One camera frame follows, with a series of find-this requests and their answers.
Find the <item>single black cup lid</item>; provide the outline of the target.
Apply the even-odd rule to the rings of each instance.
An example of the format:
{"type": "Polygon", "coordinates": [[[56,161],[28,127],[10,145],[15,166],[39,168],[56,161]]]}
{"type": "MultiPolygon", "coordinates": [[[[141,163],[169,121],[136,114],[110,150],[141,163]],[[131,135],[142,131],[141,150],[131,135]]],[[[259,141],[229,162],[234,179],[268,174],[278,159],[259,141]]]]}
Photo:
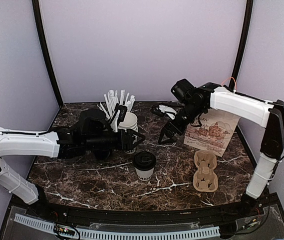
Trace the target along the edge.
{"type": "Polygon", "coordinates": [[[133,165],[141,171],[151,170],[156,165],[156,157],[149,151],[141,151],[134,156],[133,165]]]}

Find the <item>stack of white paper cups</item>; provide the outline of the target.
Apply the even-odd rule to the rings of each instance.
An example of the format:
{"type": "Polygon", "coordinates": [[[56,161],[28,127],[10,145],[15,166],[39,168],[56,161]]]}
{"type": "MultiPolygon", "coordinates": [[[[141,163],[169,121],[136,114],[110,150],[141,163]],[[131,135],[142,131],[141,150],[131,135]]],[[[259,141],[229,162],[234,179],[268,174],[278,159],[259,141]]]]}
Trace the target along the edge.
{"type": "Polygon", "coordinates": [[[127,130],[131,129],[138,132],[138,117],[132,112],[127,112],[123,122],[120,122],[118,129],[127,130]]]}

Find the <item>printed paper takeout bag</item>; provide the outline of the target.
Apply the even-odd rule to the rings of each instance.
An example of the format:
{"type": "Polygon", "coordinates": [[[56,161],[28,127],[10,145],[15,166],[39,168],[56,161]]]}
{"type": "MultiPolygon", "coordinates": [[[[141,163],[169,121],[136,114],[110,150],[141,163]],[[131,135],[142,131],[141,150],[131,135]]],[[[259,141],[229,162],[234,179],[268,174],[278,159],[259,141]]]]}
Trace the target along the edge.
{"type": "Polygon", "coordinates": [[[239,119],[232,113],[211,108],[187,126],[184,144],[222,157],[239,119]]]}

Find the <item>brown cardboard cup carrier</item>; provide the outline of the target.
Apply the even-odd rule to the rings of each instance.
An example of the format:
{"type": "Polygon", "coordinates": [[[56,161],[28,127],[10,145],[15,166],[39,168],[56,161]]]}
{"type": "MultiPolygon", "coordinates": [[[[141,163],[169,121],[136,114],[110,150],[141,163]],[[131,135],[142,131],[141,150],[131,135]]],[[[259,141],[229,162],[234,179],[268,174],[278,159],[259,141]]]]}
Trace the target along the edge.
{"type": "Polygon", "coordinates": [[[193,186],[199,192],[212,193],[218,189],[218,177],[214,172],[217,157],[210,151],[198,150],[194,154],[197,168],[193,176],[193,186]]]}

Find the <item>single white paper cup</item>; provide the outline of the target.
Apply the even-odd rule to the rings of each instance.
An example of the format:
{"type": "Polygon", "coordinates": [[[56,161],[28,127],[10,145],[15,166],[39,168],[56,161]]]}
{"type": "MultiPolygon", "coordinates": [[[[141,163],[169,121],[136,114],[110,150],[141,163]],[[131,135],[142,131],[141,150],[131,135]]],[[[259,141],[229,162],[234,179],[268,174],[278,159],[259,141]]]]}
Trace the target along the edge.
{"type": "Polygon", "coordinates": [[[141,181],[149,181],[153,175],[153,172],[154,172],[154,168],[152,169],[149,169],[149,170],[140,170],[138,168],[135,169],[136,170],[136,173],[137,173],[137,176],[138,178],[141,180],[141,181]]]}

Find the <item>stack of black cup lids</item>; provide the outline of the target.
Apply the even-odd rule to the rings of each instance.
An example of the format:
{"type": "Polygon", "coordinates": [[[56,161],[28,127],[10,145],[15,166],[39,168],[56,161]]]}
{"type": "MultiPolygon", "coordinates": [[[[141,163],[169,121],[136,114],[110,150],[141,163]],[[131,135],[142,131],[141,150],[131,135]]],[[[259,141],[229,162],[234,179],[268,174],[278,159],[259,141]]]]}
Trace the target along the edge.
{"type": "Polygon", "coordinates": [[[112,155],[112,150],[111,149],[93,150],[92,153],[98,161],[105,161],[112,155]]]}

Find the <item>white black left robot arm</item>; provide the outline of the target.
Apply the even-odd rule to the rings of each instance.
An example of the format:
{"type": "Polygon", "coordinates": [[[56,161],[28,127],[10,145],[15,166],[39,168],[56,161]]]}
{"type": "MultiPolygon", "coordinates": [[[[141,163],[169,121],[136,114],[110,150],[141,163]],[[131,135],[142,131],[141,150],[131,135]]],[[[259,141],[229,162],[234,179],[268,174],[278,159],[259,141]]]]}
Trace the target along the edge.
{"type": "Polygon", "coordinates": [[[96,158],[105,159],[113,150],[130,151],[145,140],[135,130],[113,131],[102,122],[79,122],[70,128],[53,131],[23,131],[0,127],[0,185],[19,197],[42,218],[52,214],[42,187],[30,183],[5,162],[6,156],[42,156],[71,159],[91,151],[96,158]]]}

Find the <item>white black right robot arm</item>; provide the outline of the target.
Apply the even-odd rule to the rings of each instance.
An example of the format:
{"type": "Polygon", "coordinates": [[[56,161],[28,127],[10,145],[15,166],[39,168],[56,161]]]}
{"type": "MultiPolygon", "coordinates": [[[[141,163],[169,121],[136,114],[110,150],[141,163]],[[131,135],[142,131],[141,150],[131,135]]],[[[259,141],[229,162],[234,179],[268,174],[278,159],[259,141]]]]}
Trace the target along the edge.
{"type": "Polygon", "coordinates": [[[162,127],[160,145],[175,143],[176,135],[181,136],[188,124],[209,109],[234,114],[264,128],[260,157],[245,192],[248,198],[237,205],[240,216],[249,216],[284,159],[284,102],[255,98],[212,82],[195,87],[187,79],[177,81],[171,93],[184,106],[162,127]]]}

